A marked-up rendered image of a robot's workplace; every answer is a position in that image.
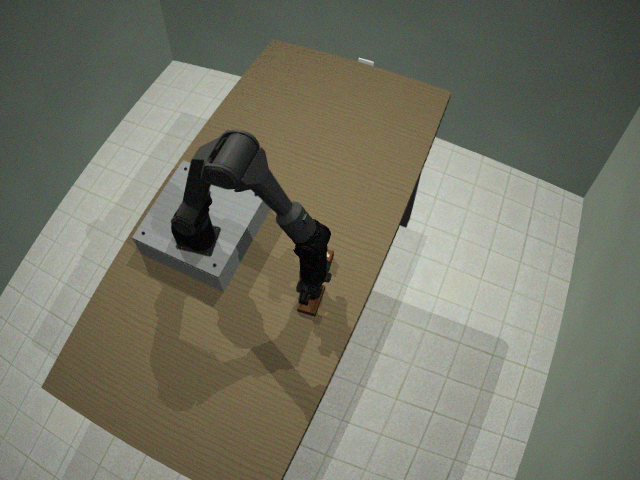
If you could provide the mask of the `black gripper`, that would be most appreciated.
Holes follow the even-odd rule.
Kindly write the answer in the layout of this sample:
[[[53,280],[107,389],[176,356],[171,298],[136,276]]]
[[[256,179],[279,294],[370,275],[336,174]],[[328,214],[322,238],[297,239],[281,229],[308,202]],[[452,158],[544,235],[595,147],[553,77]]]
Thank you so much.
[[[327,268],[326,268],[327,267]],[[316,275],[306,274],[300,267],[300,281],[297,284],[297,292],[300,292],[299,303],[308,306],[309,299],[315,300],[320,297],[322,289],[319,288],[324,282],[330,282],[332,274],[329,273],[330,264],[327,262],[325,270]],[[319,289],[318,289],[319,288]],[[314,297],[311,297],[311,296]]]

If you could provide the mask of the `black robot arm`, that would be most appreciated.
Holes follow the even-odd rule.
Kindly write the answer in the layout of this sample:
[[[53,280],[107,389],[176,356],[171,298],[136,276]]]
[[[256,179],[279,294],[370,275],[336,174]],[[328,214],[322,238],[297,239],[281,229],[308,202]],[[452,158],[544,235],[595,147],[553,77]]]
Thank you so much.
[[[226,130],[199,147],[192,158],[183,201],[171,219],[177,249],[206,256],[213,253],[221,228],[210,220],[211,184],[207,183],[234,192],[252,190],[277,214],[277,224],[296,244],[293,250],[301,269],[309,275],[325,270],[329,228],[312,219],[300,203],[290,201],[268,168],[266,152],[252,134],[242,130]]]

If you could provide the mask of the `orange rectangular tray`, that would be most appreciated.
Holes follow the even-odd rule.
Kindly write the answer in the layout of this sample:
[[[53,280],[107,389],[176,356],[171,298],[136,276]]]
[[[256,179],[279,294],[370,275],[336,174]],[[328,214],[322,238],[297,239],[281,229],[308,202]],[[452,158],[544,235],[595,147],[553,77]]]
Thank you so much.
[[[322,285],[322,289],[323,290],[322,290],[321,295],[320,295],[320,297],[318,299],[316,299],[315,301],[309,300],[308,306],[299,303],[297,311],[315,317],[316,313],[317,313],[317,310],[318,310],[318,307],[320,305],[324,290],[325,290],[325,285]]]

